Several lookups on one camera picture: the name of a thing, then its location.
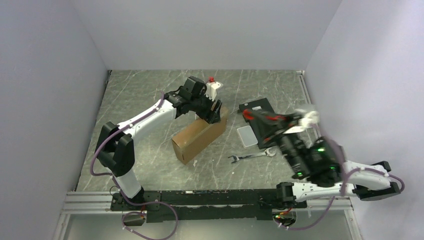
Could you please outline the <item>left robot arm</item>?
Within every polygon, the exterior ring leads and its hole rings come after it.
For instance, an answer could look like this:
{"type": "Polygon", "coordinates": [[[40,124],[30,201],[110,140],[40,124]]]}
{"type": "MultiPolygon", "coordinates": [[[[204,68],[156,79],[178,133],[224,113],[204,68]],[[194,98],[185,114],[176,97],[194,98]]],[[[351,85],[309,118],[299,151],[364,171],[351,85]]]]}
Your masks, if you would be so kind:
{"type": "Polygon", "coordinates": [[[136,144],[162,124],[188,112],[194,112],[208,124],[219,123],[222,101],[217,99],[217,94],[222,87],[223,84],[212,77],[203,81],[189,76],[177,90],[163,92],[160,99],[142,113],[118,124],[105,123],[90,163],[90,174],[100,175],[94,171],[98,160],[107,169],[105,175],[120,189],[124,204],[131,210],[139,209],[145,202],[145,191],[133,170],[136,144]]]}

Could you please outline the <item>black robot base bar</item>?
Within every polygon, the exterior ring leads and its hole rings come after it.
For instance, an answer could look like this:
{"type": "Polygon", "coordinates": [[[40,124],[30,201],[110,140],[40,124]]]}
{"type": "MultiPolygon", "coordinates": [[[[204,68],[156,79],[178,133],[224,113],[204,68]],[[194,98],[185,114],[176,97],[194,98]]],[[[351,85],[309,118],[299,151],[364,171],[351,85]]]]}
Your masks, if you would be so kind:
{"type": "Polygon", "coordinates": [[[120,193],[114,193],[110,205],[113,212],[145,211],[148,223],[178,219],[219,220],[256,219],[272,220],[278,210],[305,209],[306,201],[297,202],[282,197],[275,189],[233,190],[147,190],[144,199],[148,205],[127,203],[120,193]]]}

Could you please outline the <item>red utility knife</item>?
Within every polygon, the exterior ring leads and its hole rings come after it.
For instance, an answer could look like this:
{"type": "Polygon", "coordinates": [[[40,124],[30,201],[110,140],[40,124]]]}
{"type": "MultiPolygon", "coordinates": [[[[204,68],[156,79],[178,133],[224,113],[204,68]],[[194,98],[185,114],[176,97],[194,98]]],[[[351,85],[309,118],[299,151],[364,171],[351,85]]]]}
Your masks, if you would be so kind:
{"type": "Polygon", "coordinates": [[[276,114],[266,110],[245,109],[242,115],[247,120],[269,120],[269,121],[285,121],[287,118],[284,115],[276,114]]]}

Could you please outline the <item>brown cardboard express box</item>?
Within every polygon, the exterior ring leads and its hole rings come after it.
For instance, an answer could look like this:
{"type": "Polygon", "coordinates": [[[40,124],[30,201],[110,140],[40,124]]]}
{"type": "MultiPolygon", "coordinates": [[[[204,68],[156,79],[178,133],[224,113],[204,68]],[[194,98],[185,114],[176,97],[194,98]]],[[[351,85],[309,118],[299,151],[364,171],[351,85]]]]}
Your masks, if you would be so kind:
{"type": "Polygon", "coordinates": [[[176,158],[186,165],[200,154],[225,132],[229,114],[229,109],[223,106],[220,110],[220,122],[209,124],[198,118],[176,134],[171,139],[176,158]]]}

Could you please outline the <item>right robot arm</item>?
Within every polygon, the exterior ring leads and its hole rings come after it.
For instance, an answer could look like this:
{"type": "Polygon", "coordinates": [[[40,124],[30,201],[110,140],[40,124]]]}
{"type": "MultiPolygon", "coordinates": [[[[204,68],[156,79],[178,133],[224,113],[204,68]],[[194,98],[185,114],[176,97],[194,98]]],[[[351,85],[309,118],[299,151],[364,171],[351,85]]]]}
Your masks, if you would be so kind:
{"type": "Polygon", "coordinates": [[[405,190],[404,181],[390,173],[387,161],[367,165],[346,160],[343,148],[324,135],[307,147],[297,134],[316,128],[319,120],[317,111],[287,115],[265,112],[259,117],[268,129],[263,142],[278,147],[293,171],[294,180],[306,180],[276,185],[275,200],[280,207],[323,197],[377,201],[405,190]]]}

